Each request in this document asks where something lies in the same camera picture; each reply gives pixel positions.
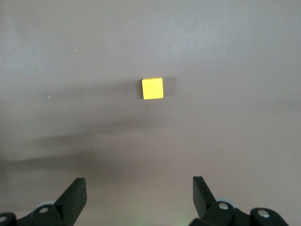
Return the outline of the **brown table cloth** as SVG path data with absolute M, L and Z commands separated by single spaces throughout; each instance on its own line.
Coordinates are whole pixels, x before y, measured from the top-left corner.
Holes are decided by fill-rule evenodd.
M 0 212 L 187 226 L 194 176 L 301 226 L 301 0 L 0 0 Z

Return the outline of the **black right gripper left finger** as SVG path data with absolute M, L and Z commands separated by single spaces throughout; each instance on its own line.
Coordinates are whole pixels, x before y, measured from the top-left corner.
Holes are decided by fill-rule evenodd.
M 0 213 L 0 226 L 74 226 L 86 203 L 86 180 L 76 178 L 54 203 L 40 205 L 22 218 Z

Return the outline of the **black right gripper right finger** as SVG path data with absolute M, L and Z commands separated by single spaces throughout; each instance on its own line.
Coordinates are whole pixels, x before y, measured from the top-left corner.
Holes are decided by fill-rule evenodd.
M 217 201 L 202 176 L 193 178 L 193 202 L 198 218 L 190 226 L 288 226 L 271 209 L 253 208 L 246 214 L 229 202 Z

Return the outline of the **yellow cube block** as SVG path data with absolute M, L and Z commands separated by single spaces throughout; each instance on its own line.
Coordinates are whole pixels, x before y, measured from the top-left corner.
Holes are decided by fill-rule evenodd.
M 162 99 L 164 97 L 163 78 L 143 78 L 142 79 L 143 99 Z

